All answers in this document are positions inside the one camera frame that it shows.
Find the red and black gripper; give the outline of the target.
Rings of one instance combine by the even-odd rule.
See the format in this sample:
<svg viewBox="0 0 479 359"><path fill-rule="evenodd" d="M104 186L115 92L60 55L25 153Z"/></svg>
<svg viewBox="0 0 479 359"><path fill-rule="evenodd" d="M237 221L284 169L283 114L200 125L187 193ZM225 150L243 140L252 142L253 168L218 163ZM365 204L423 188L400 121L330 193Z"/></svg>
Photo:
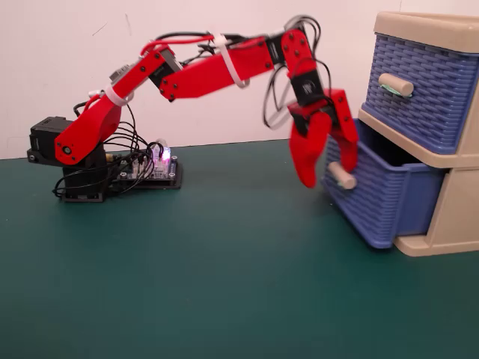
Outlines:
<svg viewBox="0 0 479 359"><path fill-rule="evenodd" d="M346 172L352 172L357 164L359 136L345 90L300 91L295 95L296 102L287 106L293 117L290 153L302 184L307 188L316 185L316 163L330 130L339 146L341 166Z"/></svg>

